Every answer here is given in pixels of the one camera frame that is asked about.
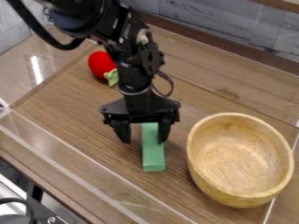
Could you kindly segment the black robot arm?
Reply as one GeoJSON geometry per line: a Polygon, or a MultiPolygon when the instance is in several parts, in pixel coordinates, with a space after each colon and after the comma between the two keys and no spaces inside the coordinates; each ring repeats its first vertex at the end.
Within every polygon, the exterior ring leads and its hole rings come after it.
{"type": "Polygon", "coordinates": [[[158,141],[169,139],[171,126],[181,121],[181,103],[162,94],[154,84],[162,71],[165,53],[143,17],[122,0],[34,0],[45,9],[57,28],[73,37],[67,44],[47,32],[23,0],[6,0],[17,14],[53,47],[70,51],[93,39],[103,45],[117,64],[118,88],[123,97],[99,109],[105,124],[118,138],[131,142],[134,123],[158,124],[158,141]]]}

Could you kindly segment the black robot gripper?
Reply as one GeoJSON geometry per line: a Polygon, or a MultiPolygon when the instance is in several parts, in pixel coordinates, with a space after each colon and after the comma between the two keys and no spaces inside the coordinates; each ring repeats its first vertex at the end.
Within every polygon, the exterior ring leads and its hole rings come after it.
{"type": "Polygon", "coordinates": [[[142,94],[125,94],[122,98],[103,105],[99,112],[105,124],[113,125],[119,140],[131,143],[130,123],[159,123],[158,141],[162,144],[170,136],[171,126],[181,121],[181,103],[161,96],[153,90],[142,94]]]}

